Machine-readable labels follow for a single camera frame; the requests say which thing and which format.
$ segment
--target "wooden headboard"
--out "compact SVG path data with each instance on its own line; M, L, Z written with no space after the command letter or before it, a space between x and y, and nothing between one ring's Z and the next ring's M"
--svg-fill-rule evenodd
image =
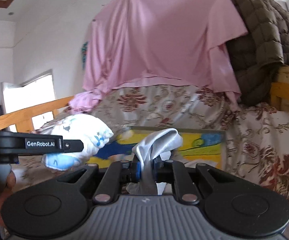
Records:
M31 106L19 111L0 116L0 130L15 124L17 132L31 132L34 130L32 117L47 112L52 112L53 117L58 114L58 109L68 106L73 97L61 98L37 106Z

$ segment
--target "floral bedspread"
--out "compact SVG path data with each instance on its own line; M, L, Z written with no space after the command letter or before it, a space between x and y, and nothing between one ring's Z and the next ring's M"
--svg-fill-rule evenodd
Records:
M225 130L224 170L289 200L289 113L265 103L232 112L222 93L195 86L156 85L114 90L91 114L113 132L125 125ZM55 176L37 157L20 162L16 174L21 186ZM285 235L289 238L289 225Z

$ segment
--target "pink fabric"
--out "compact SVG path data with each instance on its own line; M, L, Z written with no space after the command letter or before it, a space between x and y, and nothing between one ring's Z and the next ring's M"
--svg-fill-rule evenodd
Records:
M73 108L111 89L195 85L240 96L225 42L247 33L230 0L113 0L95 17Z

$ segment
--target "gray satin fabric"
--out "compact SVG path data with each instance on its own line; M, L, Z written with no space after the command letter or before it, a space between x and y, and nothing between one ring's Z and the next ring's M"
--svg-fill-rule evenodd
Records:
M152 160L160 155L162 160L168 160L171 150L182 146L182 137L174 128L169 128L149 134L132 148L141 164L141 180L139 183L129 183L126 190L133 195L161 195L166 183L156 183L153 176Z

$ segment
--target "window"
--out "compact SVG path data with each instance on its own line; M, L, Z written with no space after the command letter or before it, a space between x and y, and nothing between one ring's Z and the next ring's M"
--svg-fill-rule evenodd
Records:
M33 79L14 85L2 83L4 111L6 114L30 106L36 106L55 100L52 71L47 71ZM41 114L32 118L33 127L40 128L44 123L53 120L52 112ZM9 127L16 132L15 125Z

